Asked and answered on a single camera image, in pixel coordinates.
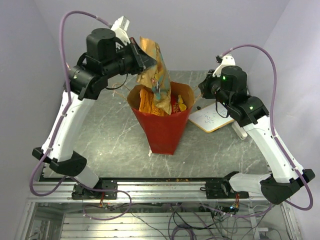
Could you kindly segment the tan kettle chip bag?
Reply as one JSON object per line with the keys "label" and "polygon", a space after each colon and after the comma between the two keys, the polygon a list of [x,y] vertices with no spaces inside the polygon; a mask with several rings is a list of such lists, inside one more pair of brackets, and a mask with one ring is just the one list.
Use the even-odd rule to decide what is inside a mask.
{"label": "tan kettle chip bag", "polygon": [[140,37],[140,47],[157,63],[148,70],[137,76],[136,82],[154,94],[154,104],[164,110],[169,116],[172,112],[171,106],[171,79],[165,65],[160,46],[157,42]]}

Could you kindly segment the red paper bag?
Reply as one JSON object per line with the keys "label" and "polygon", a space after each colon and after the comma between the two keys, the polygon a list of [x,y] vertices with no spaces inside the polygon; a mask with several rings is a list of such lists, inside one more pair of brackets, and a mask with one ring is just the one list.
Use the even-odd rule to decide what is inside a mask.
{"label": "red paper bag", "polygon": [[187,109],[169,116],[156,116],[139,111],[140,90],[143,85],[135,85],[125,100],[142,127],[149,147],[154,154],[173,155],[185,131],[189,115],[196,102],[193,89],[184,83],[171,82],[171,92],[181,96]]}

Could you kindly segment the orange honey dijon chip bag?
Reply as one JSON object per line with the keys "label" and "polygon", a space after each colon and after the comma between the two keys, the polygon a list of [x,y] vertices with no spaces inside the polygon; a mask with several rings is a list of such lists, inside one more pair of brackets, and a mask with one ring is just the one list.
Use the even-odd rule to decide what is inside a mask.
{"label": "orange honey dijon chip bag", "polygon": [[156,107],[154,103],[154,94],[149,90],[142,88],[139,92],[139,97],[139,112],[159,117],[165,117],[168,115],[163,109]]}

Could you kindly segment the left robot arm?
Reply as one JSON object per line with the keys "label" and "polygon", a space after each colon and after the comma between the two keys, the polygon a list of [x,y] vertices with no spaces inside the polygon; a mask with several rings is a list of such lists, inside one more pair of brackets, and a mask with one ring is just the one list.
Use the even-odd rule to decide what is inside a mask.
{"label": "left robot arm", "polygon": [[107,28],[94,29],[86,38],[86,52],[67,73],[61,106],[52,130],[32,155],[57,174],[73,177],[85,185],[84,192],[96,199],[102,193],[100,178],[87,166],[87,159],[74,151],[80,129],[108,80],[117,75],[136,75],[155,66],[134,38],[127,42]]}

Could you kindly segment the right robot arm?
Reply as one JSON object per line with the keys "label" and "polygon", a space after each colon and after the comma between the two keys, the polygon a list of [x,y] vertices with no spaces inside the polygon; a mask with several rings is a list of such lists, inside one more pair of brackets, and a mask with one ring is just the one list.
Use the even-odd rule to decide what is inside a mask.
{"label": "right robot arm", "polygon": [[226,109],[226,115],[254,140],[270,167],[268,174],[244,174],[237,171],[225,176],[220,186],[226,198],[237,192],[263,195],[279,205],[287,201],[315,178],[312,169],[304,168],[290,154],[272,126],[271,113],[263,101],[248,94],[247,73],[236,65],[209,70],[198,85],[201,96],[214,99]]}

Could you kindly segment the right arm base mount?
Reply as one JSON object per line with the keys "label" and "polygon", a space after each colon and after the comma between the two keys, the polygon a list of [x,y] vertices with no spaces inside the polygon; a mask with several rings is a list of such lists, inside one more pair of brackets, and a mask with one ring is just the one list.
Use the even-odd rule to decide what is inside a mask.
{"label": "right arm base mount", "polygon": [[230,183],[224,178],[213,178],[206,181],[205,185],[199,189],[205,192],[207,199],[248,199],[249,193],[246,191],[235,191]]}

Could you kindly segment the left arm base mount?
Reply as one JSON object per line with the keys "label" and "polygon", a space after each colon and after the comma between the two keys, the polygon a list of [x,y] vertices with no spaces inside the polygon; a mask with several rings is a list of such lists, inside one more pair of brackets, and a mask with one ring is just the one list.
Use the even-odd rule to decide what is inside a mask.
{"label": "left arm base mount", "polygon": [[81,183],[73,186],[71,198],[73,200],[115,200],[117,198],[118,184],[114,180],[100,179],[94,188]]}

